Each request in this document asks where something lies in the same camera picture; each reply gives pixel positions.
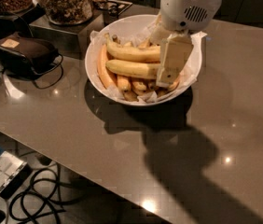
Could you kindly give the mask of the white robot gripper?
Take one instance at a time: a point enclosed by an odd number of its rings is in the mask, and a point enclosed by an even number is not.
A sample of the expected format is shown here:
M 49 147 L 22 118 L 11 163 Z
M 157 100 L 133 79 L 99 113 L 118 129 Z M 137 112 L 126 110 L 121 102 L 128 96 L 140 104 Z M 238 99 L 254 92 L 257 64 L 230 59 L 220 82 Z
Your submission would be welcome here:
M 193 50 L 187 35 L 171 35 L 171 31 L 197 33 L 207 27 L 222 0 L 160 0 L 161 24 L 150 35 L 150 42 L 160 45 L 158 86 L 170 86 L 178 78 Z

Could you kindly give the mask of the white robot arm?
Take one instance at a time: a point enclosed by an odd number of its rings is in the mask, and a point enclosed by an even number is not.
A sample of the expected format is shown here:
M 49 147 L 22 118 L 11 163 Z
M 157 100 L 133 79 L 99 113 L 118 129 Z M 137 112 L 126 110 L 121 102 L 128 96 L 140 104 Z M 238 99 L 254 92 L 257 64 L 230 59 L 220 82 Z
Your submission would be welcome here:
M 157 85 L 169 87 L 179 77 L 193 50 L 191 34 L 207 27 L 222 0 L 160 0 L 151 42 L 160 45 Z

